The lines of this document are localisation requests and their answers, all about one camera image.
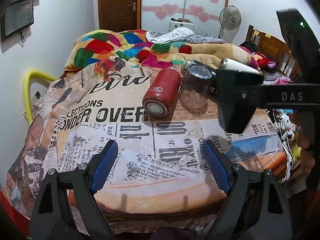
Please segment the clear glass cup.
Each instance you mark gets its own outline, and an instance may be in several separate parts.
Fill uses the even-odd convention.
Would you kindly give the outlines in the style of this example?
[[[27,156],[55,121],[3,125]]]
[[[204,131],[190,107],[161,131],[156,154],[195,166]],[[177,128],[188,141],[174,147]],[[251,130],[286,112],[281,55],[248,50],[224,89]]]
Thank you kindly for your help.
[[[185,108],[199,109],[206,105],[211,74],[194,72],[194,68],[183,77],[179,100]]]

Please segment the white thermos bottle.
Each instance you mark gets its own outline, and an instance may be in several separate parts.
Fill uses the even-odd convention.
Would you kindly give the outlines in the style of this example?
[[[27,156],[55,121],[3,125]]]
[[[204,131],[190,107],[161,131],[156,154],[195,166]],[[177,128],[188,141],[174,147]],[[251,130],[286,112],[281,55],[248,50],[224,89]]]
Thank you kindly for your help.
[[[220,61],[219,68],[224,70],[234,70],[251,74],[260,74],[256,69],[228,58],[224,58]]]

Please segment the red box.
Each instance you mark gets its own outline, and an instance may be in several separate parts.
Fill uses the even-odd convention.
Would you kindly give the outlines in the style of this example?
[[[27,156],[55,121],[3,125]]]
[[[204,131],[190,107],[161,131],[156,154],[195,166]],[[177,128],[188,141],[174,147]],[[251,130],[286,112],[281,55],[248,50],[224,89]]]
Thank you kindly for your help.
[[[20,214],[7,200],[4,194],[1,192],[1,205],[5,212],[11,219],[11,221],[17,226],[18,230],[25,236],[29,236],[29,219]]]

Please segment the black thermos bottle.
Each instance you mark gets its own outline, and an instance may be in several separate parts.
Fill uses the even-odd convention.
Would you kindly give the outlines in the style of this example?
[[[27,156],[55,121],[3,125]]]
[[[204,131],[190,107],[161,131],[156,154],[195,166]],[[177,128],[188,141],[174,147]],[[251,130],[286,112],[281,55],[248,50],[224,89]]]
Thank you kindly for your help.
[[[200,73],[200,74],[211,74],[210,78],[210,85],[209,85],[209,96],[212,98],[216,98],[217,95],[217,78],[216,78],[216,70],[213,68],[210,68],[208,65],[201,63],[197,60],[185,60],[185,62],[181,66],[180,73],[182,76],[186,76],[190,69],[194,68],[194,72]]]

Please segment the wooden headboard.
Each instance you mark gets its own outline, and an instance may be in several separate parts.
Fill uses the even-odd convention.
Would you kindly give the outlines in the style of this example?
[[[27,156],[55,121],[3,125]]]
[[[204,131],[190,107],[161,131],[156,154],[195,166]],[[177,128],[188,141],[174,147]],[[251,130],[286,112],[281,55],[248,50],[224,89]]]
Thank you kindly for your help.
[[[248,26],[246,40],[252,40],[265,56],[276,62],[277,72],[288,76],[291,79],[302,74],[288,45],[282,40],[279,40],[270,34],[258,31],[252,25]]]

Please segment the standing electric fan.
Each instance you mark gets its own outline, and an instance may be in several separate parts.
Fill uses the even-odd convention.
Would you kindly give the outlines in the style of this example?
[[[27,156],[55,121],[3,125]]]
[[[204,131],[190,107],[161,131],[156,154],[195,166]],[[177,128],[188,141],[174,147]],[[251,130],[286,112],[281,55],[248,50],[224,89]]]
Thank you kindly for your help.
[[[241,24],[241,12],[234,5],[224,7],[219,15],[220,32],[219,38],[223,37],[225,30],[231,31],[236,29]]]

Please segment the grey white crumpled clothes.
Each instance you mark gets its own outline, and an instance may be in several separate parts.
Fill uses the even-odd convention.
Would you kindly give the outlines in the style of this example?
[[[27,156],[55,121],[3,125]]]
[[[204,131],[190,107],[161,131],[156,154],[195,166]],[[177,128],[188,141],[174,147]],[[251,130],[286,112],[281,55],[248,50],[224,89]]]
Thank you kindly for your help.
[[[169,42],[187,42],[191,44],[224,44],[225,41],[216,37],[204,37],[196,35],[192,30],[180,27],[166,34],[155,31],[147,31],[146,39],[156,44],[165,44]]]

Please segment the red thermos bottle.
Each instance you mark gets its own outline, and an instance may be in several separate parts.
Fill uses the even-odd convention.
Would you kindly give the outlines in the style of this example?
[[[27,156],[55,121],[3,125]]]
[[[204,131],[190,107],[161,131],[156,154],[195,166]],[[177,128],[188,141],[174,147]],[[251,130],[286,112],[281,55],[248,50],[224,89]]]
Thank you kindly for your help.
[[[181,76],[173,68],[162,69],[143,97],[146,112],[157,118],[168,116],[176,102]]]

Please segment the white small appliance box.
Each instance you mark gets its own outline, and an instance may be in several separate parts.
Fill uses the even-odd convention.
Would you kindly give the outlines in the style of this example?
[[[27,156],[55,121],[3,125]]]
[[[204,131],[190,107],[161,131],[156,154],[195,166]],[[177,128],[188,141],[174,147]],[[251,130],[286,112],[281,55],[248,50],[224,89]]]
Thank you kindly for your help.
[[[194,30],[194,23],[185,18],[171,18],[169,22],[169,31],[173,31],[176,28],[188,28]]]

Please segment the newspaper print bed sheet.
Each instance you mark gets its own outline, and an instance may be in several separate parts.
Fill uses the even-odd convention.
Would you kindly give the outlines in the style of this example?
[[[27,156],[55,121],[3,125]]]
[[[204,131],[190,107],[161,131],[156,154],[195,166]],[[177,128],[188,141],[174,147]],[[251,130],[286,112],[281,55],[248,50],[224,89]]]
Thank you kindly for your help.
[[[149,116],[142,99],[157,70],[126,66],[103,80],[91,65],[52,82],[34,105],[24,146],[7,173],[3,193],[30,218],[46,172],[72,171],[102,151],[109,140],[118,157],[95,199],[116,233],[154,232],[174,226],[202,231],[226,195],[202,156],[206,140],[234,163],[284,177],[287,156],[263,110],[242,134],[225,132],[217,105],[202,109],[177,104],[167,119]]]

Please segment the frosted sliding wardrobe doors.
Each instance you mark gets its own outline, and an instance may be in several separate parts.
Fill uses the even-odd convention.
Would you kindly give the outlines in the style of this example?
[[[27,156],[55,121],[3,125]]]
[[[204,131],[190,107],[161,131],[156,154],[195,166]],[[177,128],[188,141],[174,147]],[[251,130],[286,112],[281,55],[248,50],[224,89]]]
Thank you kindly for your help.
[[[170,21],[188,19],[193,31],[202,36],[219,36],[221,10],[228,0],[142,0],[140,26],[144,30],[167,33]]]

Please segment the colourful patchwork blanket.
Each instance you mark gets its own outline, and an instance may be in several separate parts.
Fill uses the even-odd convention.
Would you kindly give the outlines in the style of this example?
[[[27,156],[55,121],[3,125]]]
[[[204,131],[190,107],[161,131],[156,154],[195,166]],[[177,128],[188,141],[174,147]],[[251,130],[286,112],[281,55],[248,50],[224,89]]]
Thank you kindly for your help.
[[[129,30],[116,33],[110,30],[94,30],[80,36],[73,44],[64,71],[78,72],[89,64],[118,57],[139,67],[168,68],[185,60],[197,60],[212,68],[218,68],[222,59],[228,58],[254,69],[255,58],[240,46],[230,43],[192,44],[171,41],[153,43],[146,38],[145,30]]]

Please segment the dark wooden door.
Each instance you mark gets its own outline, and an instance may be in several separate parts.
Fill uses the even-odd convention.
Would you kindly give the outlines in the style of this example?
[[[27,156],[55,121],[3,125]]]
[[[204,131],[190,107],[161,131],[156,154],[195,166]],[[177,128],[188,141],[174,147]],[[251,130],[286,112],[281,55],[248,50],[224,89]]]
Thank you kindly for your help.
[[[140,29],[141,0],[98,0],[99,28],[121,32]]]

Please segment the wall power socket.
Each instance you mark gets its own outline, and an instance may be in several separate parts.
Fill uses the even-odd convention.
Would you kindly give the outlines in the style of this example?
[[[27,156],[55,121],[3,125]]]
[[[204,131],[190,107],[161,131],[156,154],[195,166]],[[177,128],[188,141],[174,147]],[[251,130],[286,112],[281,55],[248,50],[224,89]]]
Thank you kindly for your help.
[[[30,98],[31,105],[34,105],[41,98],[41,94],[37,91],[33,97]]]

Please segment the small wall mounted screen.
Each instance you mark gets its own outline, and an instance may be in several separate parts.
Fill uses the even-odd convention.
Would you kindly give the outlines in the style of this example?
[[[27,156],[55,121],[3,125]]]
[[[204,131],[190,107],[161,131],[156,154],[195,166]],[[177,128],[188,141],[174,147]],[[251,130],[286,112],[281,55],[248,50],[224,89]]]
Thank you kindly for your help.
[[[24,43],[24,37],[29,27],[34,23],[33,0],[25,0],[12,4],[1,18],[1,39],[18,33]]]

